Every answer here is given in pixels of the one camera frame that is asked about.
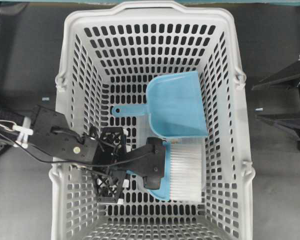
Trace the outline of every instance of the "plastic basket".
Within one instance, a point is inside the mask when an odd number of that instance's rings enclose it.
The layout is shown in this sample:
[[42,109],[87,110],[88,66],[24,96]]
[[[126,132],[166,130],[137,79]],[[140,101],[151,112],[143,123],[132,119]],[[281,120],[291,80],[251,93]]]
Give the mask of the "plastic basket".
[[172,1],[124,2],[77,11],[64,24],[56,110],[78,133],[89,125],[123,126],[135,148],[146,136],[138,117],[114,118],[111,107],[146,101],[161,74],[197,70],[209,136],[202,203],[158,201],[132,176],[124,204],[98,204],[91,176],[54,165],[53,240],[252,239],[249,128],[233,17],[219,8]]

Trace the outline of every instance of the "brush bristles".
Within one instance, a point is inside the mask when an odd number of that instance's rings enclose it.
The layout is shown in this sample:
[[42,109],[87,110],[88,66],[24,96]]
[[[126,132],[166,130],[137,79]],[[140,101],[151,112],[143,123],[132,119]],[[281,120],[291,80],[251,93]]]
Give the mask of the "brush bristles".
[[202,146],[171,144],[170,199],[201,202]]

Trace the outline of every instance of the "dark gray surface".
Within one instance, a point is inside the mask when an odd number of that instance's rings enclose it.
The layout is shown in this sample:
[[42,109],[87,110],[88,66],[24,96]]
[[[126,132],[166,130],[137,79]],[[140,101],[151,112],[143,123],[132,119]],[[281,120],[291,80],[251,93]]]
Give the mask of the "dark gray surface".
[[[263,77],[294,62],[300,53],[300,6],[219,4],[236,21],[243,70],[247,74],[255,240],[300,240],[300,153],[279,129],[255,121],[264,113],[300,111],[298,92],[250,91]],[[65,17],[84,4],[31,3],[0,10],[0,101],[27,112],[42,97],[55,104]],[[12,149],[0,158],[0,240],[46,240],[51,230],[49,165]]]

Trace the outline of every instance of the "black cable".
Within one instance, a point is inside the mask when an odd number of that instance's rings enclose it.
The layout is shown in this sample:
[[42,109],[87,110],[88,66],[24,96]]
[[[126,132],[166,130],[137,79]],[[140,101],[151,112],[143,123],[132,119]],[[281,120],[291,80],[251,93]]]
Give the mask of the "black cable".
[[75,131],[71,130],[71,129],[67,129],[67,128],[62,128],[62,127],[53,127],[51,132],[53,132],[54,134],[66,134],[69,135],[71,137],[74,137],[79,143],[83,143],[83,138],[76,133]]
[[103,173],[103,172],[100,172],[100,171],[96,171],[96,170],[91,170],[91,169],[89,169],[89,168],[85,168],[84,170],[87,170],[88,172],[90,172],[91,174],[93,174],[93,175],[100,175],[100,176],[104,176],[104,177],[107,177],[107,178],[109,178],[109,177],[111,177],[110,175],[108,175],[108,174],[105,174],[105,173]]
[[45,163],[45,164],[80,164],[80,165],[83,165],[83,166],[96,167],[96,168],[104,168],[104,167],[112,167],[112,166],[116,166],[116,165],[130,163],[132,161],[141,159],[141,158],[145,157],[146,155],[150,154],[150,152],[148,152],[148,153],[145,153],[145,154],[143,154],[141,156],[138,156],[138,157],[135,157],[135,158],[131,158],[131,159],[128,159],[128,160],[124,160],[124,161],[120,161],[120,162],[115,162],[115,163],[111,163],[111,164],[102,164],[102,165],[92,164],[92,163],[86,163],[86,162],[76,161],[76,160],[68,160],[68,159],[66,159],[64,161],[45,161],[45,160],[41,160],[40,158],[36,157],[31,152],[29,152],[27,149],[23,148],[19,143],[17,143],[16,141],[11,140],[10,138],[8,138],[5,135],[3,135],[2,133],[0,133],[0,136],[2,138],[4,138],[5,140],[9,141],[10,143],[16,144],[23,151],[25,151],[30,157],[34,158],[35,160],[37,160],[37,161],[39,161],[41,163]]
[[48,155],[49,157],[52,157],[52,158],[54,157],[54,156],[50,155],[50,153],[48,153],[45,150],[43,150],[40,147],[38,147],[37,145],[31,144],[30,146],[33,147],[33,148],[35,148],[35,149],[37,149],[37,150],[39,150],[40,152],[44,153],[45,155]]

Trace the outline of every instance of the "blue dustpan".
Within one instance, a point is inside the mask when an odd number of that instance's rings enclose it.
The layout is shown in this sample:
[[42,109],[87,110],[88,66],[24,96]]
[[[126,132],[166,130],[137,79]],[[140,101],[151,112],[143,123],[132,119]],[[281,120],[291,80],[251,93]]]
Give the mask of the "blue dustpan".
[[152,131],[162,138],[208,135],[197,71],[155,77],[146,88],[146,101],[114,106],[111,113],[115,117],[148,114]]

